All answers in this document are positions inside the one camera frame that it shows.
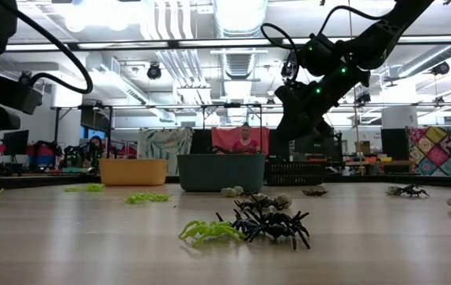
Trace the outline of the teal plastic bin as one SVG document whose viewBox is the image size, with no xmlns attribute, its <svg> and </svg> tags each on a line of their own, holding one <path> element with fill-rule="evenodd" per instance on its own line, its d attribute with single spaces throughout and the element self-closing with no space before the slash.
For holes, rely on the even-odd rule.
<svg viewBox="0 0 451 285">
<path fill-rule="evenodd" d="M 220 192 L 241 186 L 258 192 L 264 184 L 264 154 L 181 154 L 180 186 L 187 192 Z"/>
</svg>

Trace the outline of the cluttered wooden desk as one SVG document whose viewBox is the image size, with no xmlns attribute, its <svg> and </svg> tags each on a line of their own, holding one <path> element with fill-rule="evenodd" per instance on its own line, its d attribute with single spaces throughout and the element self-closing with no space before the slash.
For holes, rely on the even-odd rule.
<svg viewBox="0 0 451 285">
<path fill-rule="evenodd" d="M 345 166 L 364 175 L 409 173 L 414 165 L 410 160 L 396 160 L 392 157 L 365 157 L 361 161 L 346 161 Z"/>
</svg>

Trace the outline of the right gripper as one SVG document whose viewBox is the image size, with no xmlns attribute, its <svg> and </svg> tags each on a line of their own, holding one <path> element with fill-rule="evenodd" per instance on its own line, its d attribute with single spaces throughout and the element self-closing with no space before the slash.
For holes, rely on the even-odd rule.
<svg viewBox="0 0 451 285">
<path fill-rule="evenodd" d="M 276 142 L 279 148 L 289 152 L 289 142 L 306 134 L 300 124 L 288 118 L 322 116 L 331 108 L 331 101 L 324 88 L 318 82 L 304 84 L 302 82 L 281 85 L 275 96 L 282 102 L 283 118 L 276 128 Z M 305 137 L 302 149 L 307 154 L 329 156 L 333 149 L 333 128 L 321 120 Z"/>
</svg>

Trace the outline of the black flat panel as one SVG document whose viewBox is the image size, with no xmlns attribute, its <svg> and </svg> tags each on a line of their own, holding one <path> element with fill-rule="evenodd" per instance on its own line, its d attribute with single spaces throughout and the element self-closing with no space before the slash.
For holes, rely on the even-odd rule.
<svg viewBox="0 0 451 285">
<path fill-rule="evenodd" d="M 284 138 L 280 138 L 276 130 L 269 134 L 269 156 L 271 158 L 288 161 L 290 159 L 289 142 Z"/>
<path fill-rule="evenodd" d="M 211 154 L 212 148 L 211 129 L 194 129 L 190 154 Z"/>
</svg>

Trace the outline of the red cloth backdrop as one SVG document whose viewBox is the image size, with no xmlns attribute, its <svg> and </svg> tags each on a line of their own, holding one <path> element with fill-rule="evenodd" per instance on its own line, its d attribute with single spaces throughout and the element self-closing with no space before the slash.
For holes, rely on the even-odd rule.
<svg viewBox="0 0 451 285">
<path fill-rule="evenodd" d="M 266 127 L 250 127 L 250 136 L 257 141 L 264 154 L 269 153 L 270 130 Z M 224 150 L 232 150 L 233 145 L 241 138 L 241 127 L 213 127 L 211 129 L 213 146 L 220 146 Z"/>
</svg>

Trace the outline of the black slotted plastic basket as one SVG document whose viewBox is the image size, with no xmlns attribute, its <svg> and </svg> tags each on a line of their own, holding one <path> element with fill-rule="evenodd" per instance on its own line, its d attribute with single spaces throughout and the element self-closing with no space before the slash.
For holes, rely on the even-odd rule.
<svg viewBox="0 0 451 285">
<path fill-rule="evenodd" d="M 325 166 L 319 161 L 270 161 L 264 172 L 269 186 L 310 186 L 323 183 Z"/>
</svg>

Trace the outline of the colourful patchwork quilt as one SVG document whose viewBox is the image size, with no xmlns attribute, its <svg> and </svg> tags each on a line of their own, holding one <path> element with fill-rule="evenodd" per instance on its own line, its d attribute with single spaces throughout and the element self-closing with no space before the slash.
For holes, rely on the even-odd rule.
<svg viewBox="0 0 451 285">
<path fill-rule="evenodd" d="M 415 173 L 451 177 L 451 127 L 406 127 L 405 132 Z"/>
</svg>

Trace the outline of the red blue cart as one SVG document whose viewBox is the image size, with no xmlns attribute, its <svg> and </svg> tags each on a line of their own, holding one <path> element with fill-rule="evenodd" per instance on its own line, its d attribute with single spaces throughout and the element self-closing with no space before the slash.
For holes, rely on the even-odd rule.
<svg viewBox="0 0 451 285">
<path fill-rule="evenodd" d="M 39 140 L 28 147 L 28 168 L 43 171 L 56 167 L 56 158 L 60 155 L 60 146 L 56 142 Z"/>
</svg>

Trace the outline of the silver ceiling air duct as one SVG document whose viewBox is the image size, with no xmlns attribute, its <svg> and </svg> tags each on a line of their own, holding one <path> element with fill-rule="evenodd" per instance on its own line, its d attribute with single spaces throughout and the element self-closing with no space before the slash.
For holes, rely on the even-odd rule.
<svg viewBox="0 0 451 285">
<path fill-rule="evenodd" d="M 212 0 L 215 32 L 218 38 L 258 38 L 264 23 L 268 0 Z M 241 48 L 246 53 L 222 55 L 222 68 L 231 79 L 246 79 L 254 70 L 256 54 L 253 48 Z"/>
</svg>

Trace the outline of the person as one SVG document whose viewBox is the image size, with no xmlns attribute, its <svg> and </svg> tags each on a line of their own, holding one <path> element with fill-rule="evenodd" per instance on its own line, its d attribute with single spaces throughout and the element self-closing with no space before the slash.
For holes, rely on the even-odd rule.
<svg viewBox="0 0 451 285">
<path fill-rule="evenodd" d="M 88 142 L 85 154 L 85 164 L 93 171 L 99 170 L 99 160 L 104 156 L 104 145 L 102 139 L 94 135 Z"/>
<path fill-rule="evenodd" d="M 232 151 L 237 154 L 258 154 L 259 143 L 251 137 L 251 127 L 248 123 L 241 126 L 241 137 L 233 144 Z"/>
</svg>

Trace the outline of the orange plastic bin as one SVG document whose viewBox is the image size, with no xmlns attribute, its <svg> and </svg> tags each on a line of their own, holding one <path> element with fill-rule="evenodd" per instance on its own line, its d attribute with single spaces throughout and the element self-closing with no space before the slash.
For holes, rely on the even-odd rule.
<svg viewBox="0 0 451 285">
<path fill-rule="evenodd" d="M 165 183 L 168 166 L 164 159 L 102 158 L 100 179 L 107 186 L 158 186 Z"/>
</svg>

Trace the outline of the white round column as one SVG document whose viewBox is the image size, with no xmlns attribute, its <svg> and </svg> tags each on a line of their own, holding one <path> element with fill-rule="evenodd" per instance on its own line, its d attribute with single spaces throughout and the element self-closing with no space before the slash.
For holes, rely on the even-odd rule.
<svg viewBox="0 0 451 285">
<path fill-rule="evenodd" d="M 381 126 L 383 129 L 404 129 L 418 125 L 415 106 L 395 106 L 382 109 Z"/>
</svg>

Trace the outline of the black monitor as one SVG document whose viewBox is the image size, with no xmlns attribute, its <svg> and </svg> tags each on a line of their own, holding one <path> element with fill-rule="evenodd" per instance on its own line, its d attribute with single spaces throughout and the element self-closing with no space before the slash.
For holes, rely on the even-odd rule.
<svg viewBox="0 0 451 285">
<path fill-rule="evenodd" d="M 320 121 L 310 135 L 310 153 L 331 155 L 334 148 L 334 129 L 324 120 Z"/>
<path fill-rule="evenodd" d="M 381 129 L 381 149 L 393 160 L 408 160 L 408 140 L 405 129 Z"/>
<path fill-rule="evenodd" d="M 26 154 L 28 135 L 28 130 L 5 133 L 2 139 L 3 145 L 5 146 L 3 154 L 6 156 Z"/>
</svg>

